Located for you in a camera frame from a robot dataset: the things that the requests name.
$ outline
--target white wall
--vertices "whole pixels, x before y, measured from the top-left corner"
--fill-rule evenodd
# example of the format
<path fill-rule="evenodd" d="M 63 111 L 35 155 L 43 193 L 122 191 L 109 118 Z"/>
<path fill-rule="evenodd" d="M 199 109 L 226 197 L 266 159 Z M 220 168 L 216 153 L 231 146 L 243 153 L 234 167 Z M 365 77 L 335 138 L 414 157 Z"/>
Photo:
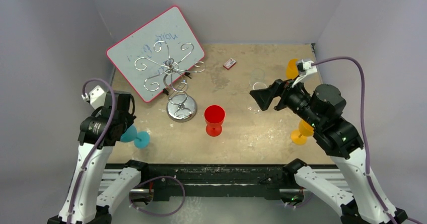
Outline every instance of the white wall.
<path fill-rule="evenodd" d="M 94 0 L 114 40 L 171 5 L 203 42 L 313 43 L 340 0 Z"/>
<path fill-rule="evenodd" d="M 427 220 L 427 0 L 342 0 L 317 43 L 318 59 L 356 58 L 366 75 L 372 168 L 392 202 Z M 321 67 L 360 126 L 360 76 L 350 62 Z"/>
<path fill-rule="evenodd" d="M 0 222 L 46 223 L 65 200 L 83 82 L 112 44 L 92 0 L 0 0 Z"/>

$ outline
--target small red box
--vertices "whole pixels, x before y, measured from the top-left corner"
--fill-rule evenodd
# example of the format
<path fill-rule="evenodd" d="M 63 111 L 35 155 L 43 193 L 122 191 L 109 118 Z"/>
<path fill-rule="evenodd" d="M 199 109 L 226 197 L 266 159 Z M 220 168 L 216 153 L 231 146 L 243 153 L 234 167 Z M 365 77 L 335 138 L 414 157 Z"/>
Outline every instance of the small red box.
<path fill-rule="evenodd" d="M 236 64 L 236 61 L 233 60 L 232 58 L 230 58 L 229 60 L 227 60 L 227 62 L 224 63 L 224 68 L 226 68 L 227 70 L 229 70 L 231 67 L 233 67 Z"/>

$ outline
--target gray wall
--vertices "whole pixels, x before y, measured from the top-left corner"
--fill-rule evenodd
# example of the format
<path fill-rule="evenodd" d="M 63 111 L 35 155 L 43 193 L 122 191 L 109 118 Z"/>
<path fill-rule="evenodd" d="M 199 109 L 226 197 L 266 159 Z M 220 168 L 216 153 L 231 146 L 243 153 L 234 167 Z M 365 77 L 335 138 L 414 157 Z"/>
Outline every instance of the gray wall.
<path fill-rule="evenodd" d="M 390 200 L 427 220 L 427 0 L 342 0 L 323 31 L 317 55 L 356 58 L 366 75 L 366 129 L 372 168 Z M 360 76 L 350 62 L 321 67 L 338 86 L 344 116 L 360 126 Z"/>
<path fill-rule="evenodd" d="M 203 42 L 313 43 L 340 0 L 94 0 L 114 40 L 171 5 Z"/>
<path fill-rule="evenodd" d="M 167 213 L 176 209 L 181 198 L 169 202 L 152 202 L 147 210 Z M 182 209 L 172 216 L 158 218 L 129 208 L 123 201 L 112 224 L 339 224 L 339 216 L 317 197 L 295 210 L 284 208 L 279 200 L 264 198 L 208 198 L 188 197 Z"/>
<path fill-rule="evenodd" d="M 92 0 L 0 0 L 0 222 L 58 214 L 76 164 L 80 97 L 108 79 L 112 44 Z"/>

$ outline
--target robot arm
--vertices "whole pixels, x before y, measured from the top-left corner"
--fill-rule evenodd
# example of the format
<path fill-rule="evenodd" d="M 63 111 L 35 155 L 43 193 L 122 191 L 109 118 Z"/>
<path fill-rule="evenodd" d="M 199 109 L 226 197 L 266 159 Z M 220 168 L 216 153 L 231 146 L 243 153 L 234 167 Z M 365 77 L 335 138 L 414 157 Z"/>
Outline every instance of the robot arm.
<path fill-rule="evenodd" d="M 95 87 L 89 95 L 88 102 L 95 108 L 90 117 L 80 125 L 79 155 L 73 179 L 68 190 L 66 201 L 58 216 L 49 219 L 50 223 L 81 223 L 96 224 L 110 223 L 111 216 L 119 203 L 128 195 L 129 190 L 141 181 L 140 166 L 126 166 L 117 178 L 101 195 L 98 189 L 102 174 L 116 141 L 133 124 L 135 119 L 134 100 L 130 93 L 114 92 L 116 107 L 112 109 L 112 95 L 104 92 L 101 87 Z M 133 111 L 129 113 L 130 103 Z M 114 111 L 113 120 L 98 147 L 93 149 L 95 142 L 104 131 L 108 117 Z M 87 156 L 90 159 L 84 166 Z M 72 201 L 74 189 L 77 194 Z"/>
<path fill-rule="evenodd" d="M 341 170 L 355 202 L 351 201 L 349 193 L 338 197 L 341 191 L 318 180 L 304 162 L 298 160 L 287 167 L 294 174 L 295 181 L 328 203 L 341 216 L 343 223 L 354 223 L 355 220 L 360 221 L 356 223 L 392 223 L 389 214 L 397 223 L 407 219 L 405 211 L 396 209 L 387 199 L 373 172 L 370 176 L 374 187 L 389 213 L 383 211 L 372 192 L 365 174 L 364 143 L 356 128 L 341 117 L 346 101 L 336 87 L 321 84 L 310 96 L 302 83 L 276 80 L 267 89 L 253 90 L 250 94 L 263 111 L 268 109 L 274 97 L 280 97 L 274 107 L 276 111 L 287 107 L 314 128 L 313 137 Z"/>
<path fill-rule="evenodd" d="M 299 82 L 305 82 L 310 76 L 317 73 L 317 67 L 312 65 L 314 62 L 309 59 L 301 59 L 297 61 L 297 69 L 299 75 L 295 78 L 292 87 L 294 87 Z"/>

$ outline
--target whiteboard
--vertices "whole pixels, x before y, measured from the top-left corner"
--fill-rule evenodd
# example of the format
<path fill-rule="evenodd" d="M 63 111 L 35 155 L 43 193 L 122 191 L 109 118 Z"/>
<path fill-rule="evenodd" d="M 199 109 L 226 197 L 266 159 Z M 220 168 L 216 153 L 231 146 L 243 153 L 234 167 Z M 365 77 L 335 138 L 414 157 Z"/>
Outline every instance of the whiteboard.
<path fill-rule="evenodd" d="M 203 48 L 177 6 L 170 7 L 108 48 L 106 52 L 107 57 L 110 58 L 111 62 L 145 102 L 150 102 L 163 92 L 163 88 L 166 87 L 163 83 L 165 74 L 147 81 L 146 87 L 150 90 L 157 88 L 157 85 L 150 86 L 150 83 L 158 82 L 160 84 L 158 90 L 153 92 L 148 91 L 144 87 L 145 79 L 162 73 L 163 70 L 160 66 L 142 59 L 137 62 L 138 68 L 143 68 L 139 64 L 142 62 L 147 68 L 139 71 L 135 68 L 134 62 L 140 57 L 146 57 L 159 64 L 163 64 L 168 59 L 167 48 L 163 43 L 159 43 L 162 50 L 155 52 L 153 47 L 157 41 L 165 41 L 168 44 L 169 54 L 175 62 L 180 61 L 191 50 L 191 47 L 187 50 L 181 50 L 182 44 L 191 43 L 194 45 L 193 52 L 179 63 L 180 69 L 190 69 L 197 61 L 200 61 L 204 57 Z M 156 50 L 159 50 L 159 44 L 156 45 Z M 178 77 L 179 74 L 173 74 L 173 81 Z M 167 78 L 167 84 L 170 84 L 170 77 Z"/>

